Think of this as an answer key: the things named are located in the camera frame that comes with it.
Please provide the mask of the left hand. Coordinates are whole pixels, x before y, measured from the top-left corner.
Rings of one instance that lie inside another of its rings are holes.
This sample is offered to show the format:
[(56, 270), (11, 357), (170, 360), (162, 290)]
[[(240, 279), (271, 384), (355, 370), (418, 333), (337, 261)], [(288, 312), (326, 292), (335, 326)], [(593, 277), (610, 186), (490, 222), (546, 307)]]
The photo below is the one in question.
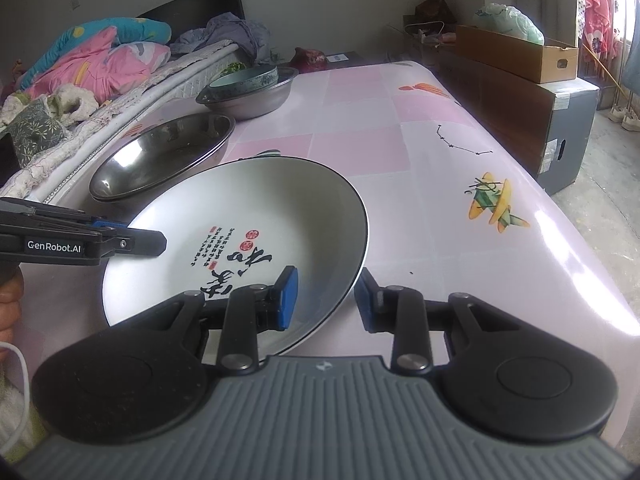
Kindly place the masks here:
[(24, 278), (17, 269), (9, 281), (0, 287), (0, 341), (12, 344), (14, 328), (21, 319), (21, 300), (24, 296)]

